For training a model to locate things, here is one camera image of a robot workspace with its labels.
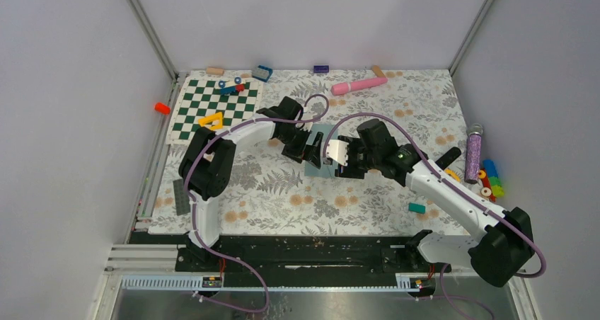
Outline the teal green envelope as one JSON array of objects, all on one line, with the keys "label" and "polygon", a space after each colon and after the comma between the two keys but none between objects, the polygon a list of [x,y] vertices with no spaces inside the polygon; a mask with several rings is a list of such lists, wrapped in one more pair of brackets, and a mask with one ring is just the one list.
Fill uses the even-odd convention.
[{"label": "teal green envelope", "polygon": [[[313,124],[311,128],[311,134],[307,140],[307,145],[312,145],[318,132],[323,133],[323,141],[332,130],[333,125],[331,124]],[[320,168],[316,168],[310,163],[304,162],[304,175],[306,177],[318,177],[318,178],[335,178],[335,170],[338,168],[338,164],[330,160],[328,163],[323,163]]]}]

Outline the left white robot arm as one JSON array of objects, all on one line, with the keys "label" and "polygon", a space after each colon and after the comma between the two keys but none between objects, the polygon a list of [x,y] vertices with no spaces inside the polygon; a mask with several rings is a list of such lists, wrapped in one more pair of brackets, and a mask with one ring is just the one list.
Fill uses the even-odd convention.
[{"label": "left white robot arm", "polygon": [[187,148],[178,172],[190,196],[192,229],[190,242],[197,248],[192,262],[203,271],[219,264],[219,253],[212,247],[219,240],[219,197],[226,190],[234,159],[260,142],[277,139],[283,143],[282,156],[315,168],[322,164],[322,133],[310,142],[311,128],[323,115],[305,119],[304,107],[286,96],[278,105],[261,108],[247,120],[224,131],[199,128]]}]

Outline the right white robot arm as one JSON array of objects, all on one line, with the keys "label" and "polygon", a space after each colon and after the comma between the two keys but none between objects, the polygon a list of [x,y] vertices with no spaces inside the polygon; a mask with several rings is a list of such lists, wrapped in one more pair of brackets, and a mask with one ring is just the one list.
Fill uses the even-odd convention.
[{"label": "right white robot arm", "polygon": [[495,287],[524,276],[521,268],[539,252],[524,210],[506,210],[478,196],[428,159],[413,141],[397,143],[380,119],[363,122],[357,132],[357,137],[327,138],[323,155],[337,163],[338,177],[363,179],[375,169],[431,200],[468,232],[465,236],[431,231],[415,235],[415,247],[405,254],[409,268],[422,272],[433,263],[462,266]]}]

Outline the floral patterned table mat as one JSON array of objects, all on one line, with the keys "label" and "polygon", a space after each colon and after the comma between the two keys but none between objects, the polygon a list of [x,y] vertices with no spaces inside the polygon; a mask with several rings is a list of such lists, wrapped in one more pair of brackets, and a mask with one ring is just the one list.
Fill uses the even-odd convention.
[{"label": "floral patterned table mat", "polygon": [[[308,106],[307,116],[323,114],[323,124],[339,124],[339,135],[355,136],[366,113],[395,120],[390,132],[408,138],[431,158],[466,146],[466,122],[450,73],[445,69],[388,70],[388,82],[342,96],[332,85],[368,79],[373,72],[276,70],[263,83],[259,107],[288,96]],[[465,229],[431,200],[412,193],[372,170],[362,180],[304,175],[304,164],[282,156],[276,139],[236,156],[231,180],[219,199],[222,234],[247,235],[413,235],[423,229],[463,235]],[[425,205],[419,215],[410,202]]]}]

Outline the pink marker pen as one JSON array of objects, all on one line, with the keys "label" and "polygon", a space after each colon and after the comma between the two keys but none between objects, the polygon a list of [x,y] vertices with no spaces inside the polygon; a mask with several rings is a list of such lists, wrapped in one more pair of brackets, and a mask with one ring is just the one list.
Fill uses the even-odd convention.
[{"label": "pink marker pen", "polygon": [[373,88],[386,84],[388,79],[386,77],[374,77],[370,79],[362,79],[359,81],[342,82],[334,84],[331,87],[331,93],[334,96],[341,96],[349,92],[360,91],[367,88]]}]

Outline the teal small block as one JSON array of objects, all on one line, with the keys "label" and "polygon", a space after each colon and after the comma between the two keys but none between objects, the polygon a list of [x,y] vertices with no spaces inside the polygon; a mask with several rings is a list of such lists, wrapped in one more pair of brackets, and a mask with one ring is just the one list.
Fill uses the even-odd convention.
[{"label": "teal small block", "polygon": [[424,215],[427,212],[427,207],[425,205],[410,202],[408,205],[408,210],[419,215]]}]

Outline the beige wooden cylinder right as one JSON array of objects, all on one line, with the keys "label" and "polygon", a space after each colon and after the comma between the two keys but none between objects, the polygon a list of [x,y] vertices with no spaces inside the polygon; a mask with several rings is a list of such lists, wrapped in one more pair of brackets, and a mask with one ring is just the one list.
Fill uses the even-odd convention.
[{"label": "beige wooden cylinder right", "polygon": [[386,78],[385,73],[381,70],[381,68],[378,65],[373,65],[371,67],[371,70],[376,75],[376,77]]}]

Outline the beige wooden cylinder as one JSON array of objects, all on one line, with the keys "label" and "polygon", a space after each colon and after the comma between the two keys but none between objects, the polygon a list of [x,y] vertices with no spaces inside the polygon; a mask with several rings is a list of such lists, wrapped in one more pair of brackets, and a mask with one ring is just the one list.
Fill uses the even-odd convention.
[{"label": "beige wooden cylinder", "polygon": [[206,74],[208,75],[212,75],[212,76],[223,76],[225,70],[222,68],[218,68],[218,67],[207,67],[205,69]]},{"label": "beige wooden cylinder", "polygon": [[376,77],[386,78],[385,73],[381,70],[381,68],[378,65],[373,65],[371,67],[371,70],[376,75]]}]

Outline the purple lego brick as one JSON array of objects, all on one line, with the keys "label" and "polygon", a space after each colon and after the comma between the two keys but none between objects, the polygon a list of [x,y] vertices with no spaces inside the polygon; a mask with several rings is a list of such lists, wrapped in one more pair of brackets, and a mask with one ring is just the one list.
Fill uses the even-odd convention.
[{"label": "purple lego brick", "polygon": [[328,65],[314,65],[313,72],[315,74],[327,74],[330,71],[330,67]]}]

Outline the blue grey lego brick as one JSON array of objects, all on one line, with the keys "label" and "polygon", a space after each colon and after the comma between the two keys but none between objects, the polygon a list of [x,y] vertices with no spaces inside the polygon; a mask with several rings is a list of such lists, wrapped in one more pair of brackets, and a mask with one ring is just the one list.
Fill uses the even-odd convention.
[{"label": "blue grey lego brick", "polygon": [[254,79],[265,83],[269,81],[270,77],[272,76],[272,73],[273,69],[263,65],[258,65],[251,71],[251,75]]}]

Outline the purple glitter microphone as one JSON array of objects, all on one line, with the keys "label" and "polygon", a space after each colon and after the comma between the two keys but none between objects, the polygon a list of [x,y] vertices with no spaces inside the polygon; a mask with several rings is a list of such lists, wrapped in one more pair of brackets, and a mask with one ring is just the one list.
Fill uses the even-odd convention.
[{"label": "purple glitter microphone", "polygon": [[479,123],[473,123],[467,129],[466,160],[464,171],[464,180],[470,184],[475,184],[478,181],[482,139],[483,126]]}]

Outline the blue red toy car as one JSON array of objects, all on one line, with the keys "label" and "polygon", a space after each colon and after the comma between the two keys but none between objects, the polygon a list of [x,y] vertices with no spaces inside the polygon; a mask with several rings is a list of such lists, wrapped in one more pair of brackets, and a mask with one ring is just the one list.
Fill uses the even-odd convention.
[{"label": "blue red toy car", "polygon": [[237,76],[232,80],[221,80],[217,83],[217,93],[219,95],[232,95],[244,91],[246,88],[245,79]]}]

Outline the colourful stacked block toy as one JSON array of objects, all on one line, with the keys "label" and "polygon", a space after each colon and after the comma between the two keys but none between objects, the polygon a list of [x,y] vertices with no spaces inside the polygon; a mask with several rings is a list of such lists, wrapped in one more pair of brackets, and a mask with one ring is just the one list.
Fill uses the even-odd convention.
[{"label": "colourful stacked block toy", "polygon": [[483,184],[481,195],[492,202],[504,197],[504,188],[498,175],[495,163],[491,159],[484,159],[478,172],[478,179]]}]

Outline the green white chessboard mat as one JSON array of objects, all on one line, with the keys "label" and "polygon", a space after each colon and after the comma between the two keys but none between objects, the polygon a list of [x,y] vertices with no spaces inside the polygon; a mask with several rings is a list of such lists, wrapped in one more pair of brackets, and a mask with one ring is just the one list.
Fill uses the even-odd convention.
[{"label": "green white chessboard mat", "polygon": [[221,95],[219,80],[208,76],[189,76],[180,89],[180,94],[171,113],[165,143],[188,145],[199,120],[216,113],[223,116],[225,128],[234,126],[258,109],[263,95],[263,82],[245,80],[245,89],[240,93]]}]

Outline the beige wooden cylinder left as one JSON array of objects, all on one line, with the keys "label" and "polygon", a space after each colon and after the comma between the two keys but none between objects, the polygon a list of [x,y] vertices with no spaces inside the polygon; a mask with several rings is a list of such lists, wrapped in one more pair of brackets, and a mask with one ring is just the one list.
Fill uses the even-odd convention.
[{"label": "beige wooden cylinder left", "polygon": [[218,67],[207,67],[205,69],[206,74],[208,75],[212,75],[212,76],[223,76],[225,70],[222,68],[218,68]]}]

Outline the dark grey lego baseplate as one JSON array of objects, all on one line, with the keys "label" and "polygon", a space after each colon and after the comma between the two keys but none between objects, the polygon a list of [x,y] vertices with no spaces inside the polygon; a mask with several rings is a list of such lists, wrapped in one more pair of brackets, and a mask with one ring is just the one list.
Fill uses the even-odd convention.
[{"label": "dark grey lego baseplate", "polygon": [[177,216],[182,216],[190,213],[189,195],[184,188],[184,180],[182,178],[173,181],[173,194],[175,200],[175,214]]}]

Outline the red cylinder block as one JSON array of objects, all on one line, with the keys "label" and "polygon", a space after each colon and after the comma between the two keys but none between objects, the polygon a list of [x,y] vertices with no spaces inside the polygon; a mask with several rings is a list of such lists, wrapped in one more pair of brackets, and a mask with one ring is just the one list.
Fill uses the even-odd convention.
[{"label": "red cylinder block", "polygon": [[157,102],[154,105],[154,110],[162,115],[169,115],[171,113],[171,108],[161,102]]}]

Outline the yellow triangle frame toy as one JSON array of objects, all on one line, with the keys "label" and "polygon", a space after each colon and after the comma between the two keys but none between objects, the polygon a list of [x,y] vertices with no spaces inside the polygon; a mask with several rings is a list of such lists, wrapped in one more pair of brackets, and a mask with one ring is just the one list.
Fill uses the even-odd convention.
[{"label": "yellow triangle frame toy", "polygon": [[198,120],[200,127],[206,127],[212,131],[220,130],[224,126],[223,122],[224,116],[222,112],[217,112]]}]

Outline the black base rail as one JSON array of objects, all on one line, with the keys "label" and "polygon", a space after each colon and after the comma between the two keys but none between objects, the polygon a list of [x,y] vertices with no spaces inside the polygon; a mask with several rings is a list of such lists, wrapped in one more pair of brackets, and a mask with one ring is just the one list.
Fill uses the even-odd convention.
[{"label": "black base rail", "polygon": [[212,251],[186,240],[175,270],[215,273],[227,287],[394,287],[396,274],[431,280],[409,236],[221,236]]}]

